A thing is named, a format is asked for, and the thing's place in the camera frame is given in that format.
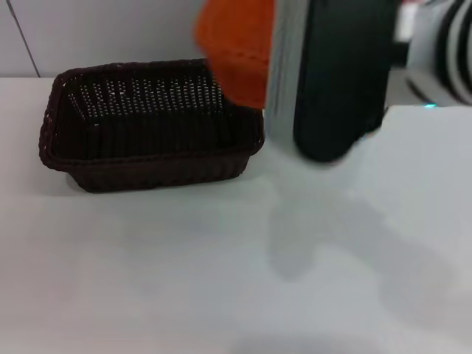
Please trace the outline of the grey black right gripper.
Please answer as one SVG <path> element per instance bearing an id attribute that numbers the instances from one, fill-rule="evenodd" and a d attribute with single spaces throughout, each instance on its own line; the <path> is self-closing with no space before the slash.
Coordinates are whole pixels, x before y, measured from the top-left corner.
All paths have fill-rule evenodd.
<path id="1" fill-rule="evenodd" d="M 265 132 L 318 163 L 348 154 L 381 126 L 395 1 L 277 1 Z"/>

